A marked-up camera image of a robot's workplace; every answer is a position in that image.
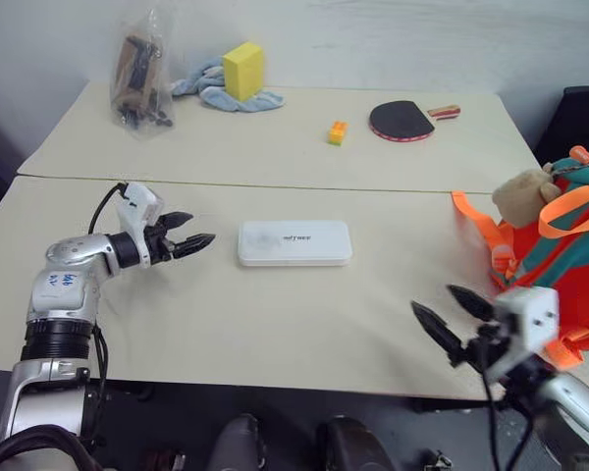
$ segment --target dark floor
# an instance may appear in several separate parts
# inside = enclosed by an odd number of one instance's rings
[[[0,409],[8,378],[8,373],[0,372]],[[127,385],[111,382],[112,398],[102,425],[107,445],[96,452],[103,465],[120,470],[139,470],[144,451],[160,445],[184,450],[186,470],[202,470],[220,429],[242,412],[260,419],[268,470],[315,469],[315,429],[336,415],[366,424],[398,470],[422,470],[420,457],[428,449],[442,450],[460,471],[493,469],[484,409],[416,413],[412,401],[402,397],[172,384],[155,385],[152,397],[142,400],[134,393],[119,391]],[[512,411],[499,415],[500,450],[506,459],[521,436],[524,421]],[[121,430],[129,434],[123,436]],[[533,438],[516,469],[560,468]]]

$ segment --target orange strap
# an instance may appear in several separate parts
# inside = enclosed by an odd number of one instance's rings
[[[500,231],[500,228],[498,228],[490,216],[476,211],[467,201],[464,192],[452,191],[452,200],[456,209],[473,221],[489,245],[493,269],[498,273],[505,274],[509,278],[516,269],[516,260],[512,247]]]
[[[559,339],[545,347],[552,363],[560,370],[568,370],[584,362],[582,350],[589,350],[589,329],[561,326]]]
[[[589,231],[589,219],[568,231],[557,229],[550,223],[560,216],[589,202],[589,185],[568,191],[543,207],[539,214],[539,234],[545,238],[560,238]]]

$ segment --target plush toy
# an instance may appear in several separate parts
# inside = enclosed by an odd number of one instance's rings
[[[553,183],[552,164],[543,170],[526,170],[493,192],[493,202],[504,219],[514,228],[523,228],[539,219],[541,209],[561,196]]]

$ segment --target clear plastic bag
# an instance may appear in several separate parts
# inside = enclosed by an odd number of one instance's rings
[[[173,126],[168,57],[173,12],[159,1],[146,15],[122,28],[111,77],[111,109],[116,121],[139,137]]]

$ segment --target table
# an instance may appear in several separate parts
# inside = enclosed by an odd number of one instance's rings
[[[19,358],[31,283],[45,249],[84,234],[110,186],[18,177],[0,204],[0,369],[10,370]],[[494,293],[486,247],[457,216],[449,195],[150,187],[168,211],[195,216],[172,239],[199,232],[217,238],[187,259],[129,269],[104,285],[98,319],[111,348],[110,378],[483,397],[477,375],[466,365],[452,369],[409,307],[412,299],[432,307],[467,339],[476,323],[445,285]],[[471,201],[493,210],[486,195]],[[280,218],[346,221],[350,264],[241,266],[239,224]],[[103,212],[97,229],[118,230],[113,208]],[[589,382],[589,374],[584,378]]]
[[[108,85],[90,83],[20,174],[74,179],[301,188],[490,193],[537,163],[494,94],[272,88],[287,104],[265,113],[225,113],[186,97],[176,126],[138,140],[111,121]],[[413,100],[422,110],[462,108],[418,142],[384,140],[370,111]],[[348,122],[343,146],[326,142]]]

